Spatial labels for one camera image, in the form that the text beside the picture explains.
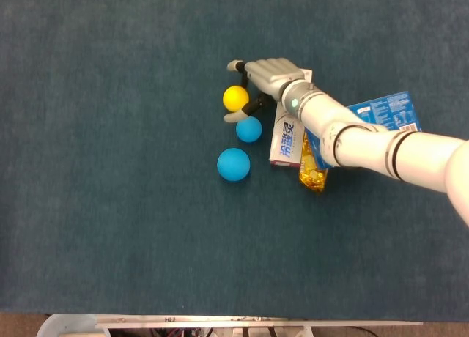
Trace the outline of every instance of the cardboard box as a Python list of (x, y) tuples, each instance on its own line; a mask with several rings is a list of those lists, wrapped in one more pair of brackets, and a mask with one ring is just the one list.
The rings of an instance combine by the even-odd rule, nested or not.
[[(302, 71), (305, 73), (305, 79), (311, 82), (313, 71), (303, 69)], [(299, 168), (304, 131), (303, 123), (289, 114), (281, 103), (277, 103), (272, 143), (270, 145), (270, 164)]]

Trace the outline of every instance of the blue ball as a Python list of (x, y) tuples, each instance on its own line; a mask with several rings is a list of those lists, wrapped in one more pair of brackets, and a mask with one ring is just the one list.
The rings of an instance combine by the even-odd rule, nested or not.
[(261, 122), (256, 117), (248, 117), (236, 124), (236, 134), (239, 139), (246, 143), (252, 143), (259, 139), (262, 134)]
[(251, 161), (249, 156), (241, 149), (227, 149), (218, 157), (218, 173), (227, 181), (236, 182), (242, 180), (248, 175), (250, 168)]

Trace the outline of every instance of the robotic hand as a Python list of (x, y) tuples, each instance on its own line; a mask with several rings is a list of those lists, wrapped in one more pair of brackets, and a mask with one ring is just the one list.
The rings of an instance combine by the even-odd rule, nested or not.
[(333, 166), (365, 167), (394, 179), (448, 194), (469, 225), (469, 141), (364, 123), (348, 108), (304, 79), (287, 59), (244, 63), (228, 70), (243, 74), (262, 92), (242, 110), (224, 117), (237, 122), (265, 103), (279, 101), (320, 139), (320, 153)]

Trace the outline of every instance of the white bucket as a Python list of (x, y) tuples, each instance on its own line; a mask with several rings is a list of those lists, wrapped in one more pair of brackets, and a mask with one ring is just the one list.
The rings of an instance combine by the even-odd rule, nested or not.
[(108, 329), (96, 328), (96, 316), (85, 314), (54, 314), (44, 321), (36, 337), (58, 337), (63, 333), (104, 333)]

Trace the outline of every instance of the yellow snack bag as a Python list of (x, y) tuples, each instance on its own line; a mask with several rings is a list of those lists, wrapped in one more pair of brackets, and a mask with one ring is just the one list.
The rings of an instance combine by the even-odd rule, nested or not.
[(308, 136), (303, 136), (303, 151), (301, 152), (301, 166), (299, 178), (309, 189), (315, 192), (322, 192), (325, 187), (325, 181), (328, 176), (328, 170), (318, 170), (313, 152), (309, 144)]

